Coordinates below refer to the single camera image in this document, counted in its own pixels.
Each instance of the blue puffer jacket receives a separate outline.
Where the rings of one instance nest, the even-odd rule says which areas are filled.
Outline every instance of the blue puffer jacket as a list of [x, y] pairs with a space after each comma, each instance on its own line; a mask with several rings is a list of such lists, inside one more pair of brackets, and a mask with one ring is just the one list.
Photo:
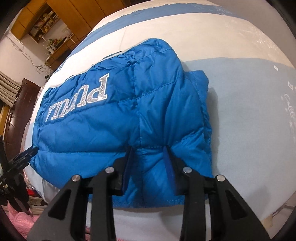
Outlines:
[[131, 178], [114, 206], [182, 204], [184, 197], [174, 196], [169, 186], [163, 146], [202, 175], [212, 175], [207, 88], [203, 71], [184, 72], [166, 42], [149, 39], [45, 93], [31, 166], [61, 188], [74, 174], [95, 176], [130, 145]]

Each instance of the bookshelf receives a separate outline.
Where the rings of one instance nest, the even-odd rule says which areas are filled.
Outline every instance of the bookshelf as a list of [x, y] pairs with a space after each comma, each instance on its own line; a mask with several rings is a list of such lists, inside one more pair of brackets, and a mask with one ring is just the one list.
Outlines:
[[29, 35], [39, 43], [41, 38], [44, 37], [59, 20], [59, 16], [47, 5], [29, 31]]

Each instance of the pink blanket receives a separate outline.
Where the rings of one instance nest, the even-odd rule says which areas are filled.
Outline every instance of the pink blanket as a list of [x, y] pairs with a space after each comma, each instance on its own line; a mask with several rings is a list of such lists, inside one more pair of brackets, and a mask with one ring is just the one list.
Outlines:
[[[9, 215], [8, 218], [20, 234], [26, 239], [29, 231], [33, 227], [36, 220], [39, 218], [39, 215], [33, 216], [30, 212], [30, 215], [16, 211], [10, 204], [8, 204]], [[90, 229], [85, 229], [86, 235], [85, 239], [90, 241]]]

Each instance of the bed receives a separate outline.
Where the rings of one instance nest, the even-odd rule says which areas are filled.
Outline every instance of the bed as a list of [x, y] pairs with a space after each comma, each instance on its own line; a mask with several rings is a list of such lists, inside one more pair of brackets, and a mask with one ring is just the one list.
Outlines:
[[[46, 90], [149, 38], [165, 40], [185, 71], [205, 72], [213, 173], [225, 175], [264, 220], [296, 190], [296, 70], [258, 28], [208, 1], [149, 1], [104, 18], [44, 86], [28, 124], [25, 148], [32, 145]], [[30, 166], [26, 173], [45, 200], [58, 192]], [[182, 206], [115, 210], [117, 237], [178, 240], [182, 211]]]

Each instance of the curtain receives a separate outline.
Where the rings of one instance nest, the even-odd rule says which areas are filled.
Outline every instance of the curtain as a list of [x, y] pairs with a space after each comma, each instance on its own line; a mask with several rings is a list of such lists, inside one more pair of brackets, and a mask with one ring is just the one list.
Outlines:
[[0, 100], [13, 107], [21, 85], [0, 71]]

